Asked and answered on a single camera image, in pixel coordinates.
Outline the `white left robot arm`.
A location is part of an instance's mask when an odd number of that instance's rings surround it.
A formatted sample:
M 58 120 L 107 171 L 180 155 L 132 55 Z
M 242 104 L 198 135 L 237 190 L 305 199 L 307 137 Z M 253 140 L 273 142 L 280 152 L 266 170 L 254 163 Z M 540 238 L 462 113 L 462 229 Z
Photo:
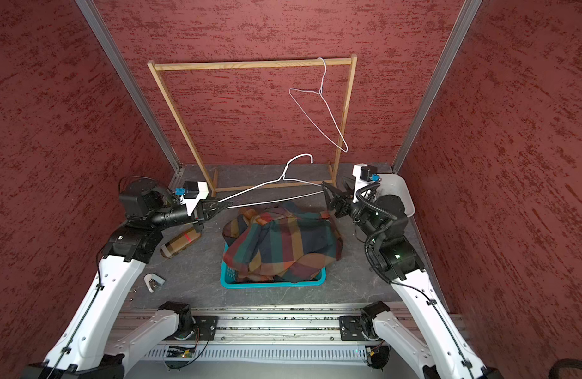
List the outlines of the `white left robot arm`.
M 202 227 L 230 201 L 212 197 L 207 183 L 186 181 L 177 189 L 139 175 L 119 187 L 126 220 L 97 257 L 97 273 L 63 335 L 23 378 L 122 378 L 155 345 L 172 337 L 199 340 L 189 305 L 167 302 L 122 341 L 108 338 L 125 299 L 150 262 L 163 232 L 189 224 Z

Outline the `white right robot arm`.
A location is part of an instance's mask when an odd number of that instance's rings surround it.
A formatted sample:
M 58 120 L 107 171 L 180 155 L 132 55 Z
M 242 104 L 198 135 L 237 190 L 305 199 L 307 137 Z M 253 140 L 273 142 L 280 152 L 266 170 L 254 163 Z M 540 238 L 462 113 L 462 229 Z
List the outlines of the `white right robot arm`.
M 384 181 L 344 191 L 323 183 L 327 208 L 349 216 L 365 234 L 363 250 L 371 269 L 398 294 L 420 332 L 415 336 L 383 302 L 361 311 L 364 330 L 384 341 L 420 378 L 500 378 L 462 336 L 436 294 L 423 260 L 406 238 L 408 209 L 396 194 L 381 191 Z

